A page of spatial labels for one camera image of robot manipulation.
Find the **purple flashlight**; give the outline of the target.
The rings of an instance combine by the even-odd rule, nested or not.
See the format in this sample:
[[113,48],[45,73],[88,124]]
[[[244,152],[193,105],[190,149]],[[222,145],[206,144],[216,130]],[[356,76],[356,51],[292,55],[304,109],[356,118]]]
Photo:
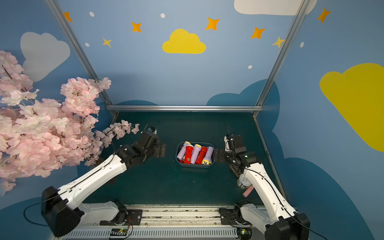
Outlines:
[[197,160],[198,154],[200,150],[202,149],[202,146],[199,144],[194,145],[194,149],[192,151],[192,156],[191,156],[191,164],[195,164],[195,161]]
[[190,142],[188,142],[188,141],[185,141],[184,143],[183,143],[183,145],[182,145],[182,147],[181,147],[181,149],[180,149],[180,151],[179,151],[179,153],[177,154],[177,159],[178,159],[178,161],[182,161],[183,160],[183,158],[185,157],[185,154],[186,154],[186,146],[187,145],[190,145],[191,143]]
[[212,164],[212,155],[214,153],[214,148],[209,146],[207,152],[202,160],[202,165],[211,165]]

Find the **blue plastic storage box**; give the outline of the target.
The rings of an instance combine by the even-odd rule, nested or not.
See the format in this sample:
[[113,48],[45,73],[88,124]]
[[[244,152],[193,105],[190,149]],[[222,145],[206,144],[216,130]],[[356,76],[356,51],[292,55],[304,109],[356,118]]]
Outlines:
[[207,169],[216,162],[215,148],[210,143],[184,141],[176,150],[176,161],[181,167]]

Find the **red white-headed flashlight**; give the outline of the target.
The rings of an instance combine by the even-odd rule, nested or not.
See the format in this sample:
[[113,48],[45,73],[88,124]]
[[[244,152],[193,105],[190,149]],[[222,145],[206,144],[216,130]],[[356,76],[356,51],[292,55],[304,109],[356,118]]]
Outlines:
[[186,145],[186,154],[184,158],[184,164],[189,165],[191,163],[192,153],[194,150],[194,146],[191,144]]

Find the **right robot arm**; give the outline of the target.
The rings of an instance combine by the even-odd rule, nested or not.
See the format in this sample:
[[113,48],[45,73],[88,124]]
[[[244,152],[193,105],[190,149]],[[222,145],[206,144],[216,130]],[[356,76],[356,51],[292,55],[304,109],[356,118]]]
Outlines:
[[267,174],[262,161],[249,152],[240,135],[227,134],[225,148],[216,149],[216,162],[234,165],[250,181],[262,200],[266,211],[254,204],[240,202],[235,205],[237,222],[250,223],[264,234],[266,240],[308,240],[310,220],[297,211],[283,197]]

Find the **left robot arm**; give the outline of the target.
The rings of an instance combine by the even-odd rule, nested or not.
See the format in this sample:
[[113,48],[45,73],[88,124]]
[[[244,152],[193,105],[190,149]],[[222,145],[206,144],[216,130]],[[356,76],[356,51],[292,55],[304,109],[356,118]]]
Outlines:
[[100,223],[126,225],[127,208],[120,201],[84,204],[83,201],[104,184],[148,158],[162,158],[165,145],[161,143],[157,129],[149,127],[138,141],[117,149],[101,164],[56,189],[48,187],[42,193],[41,214],[55,237],[62,237],[78,225]]

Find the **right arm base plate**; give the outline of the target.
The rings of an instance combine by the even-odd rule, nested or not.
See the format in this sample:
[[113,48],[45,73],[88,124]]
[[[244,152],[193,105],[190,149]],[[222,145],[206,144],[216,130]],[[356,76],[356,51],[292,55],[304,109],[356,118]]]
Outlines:
[[235,206],[233,209],[219,208],[222,225],[250,226],[262,223],[253,205]]

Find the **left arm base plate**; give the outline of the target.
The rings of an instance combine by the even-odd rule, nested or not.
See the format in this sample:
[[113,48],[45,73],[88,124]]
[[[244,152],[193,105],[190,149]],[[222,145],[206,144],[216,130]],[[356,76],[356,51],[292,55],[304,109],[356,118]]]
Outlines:
[[143,210],[125,210],[110,221],[100,221],[100,226],[139,226],[142,220]]

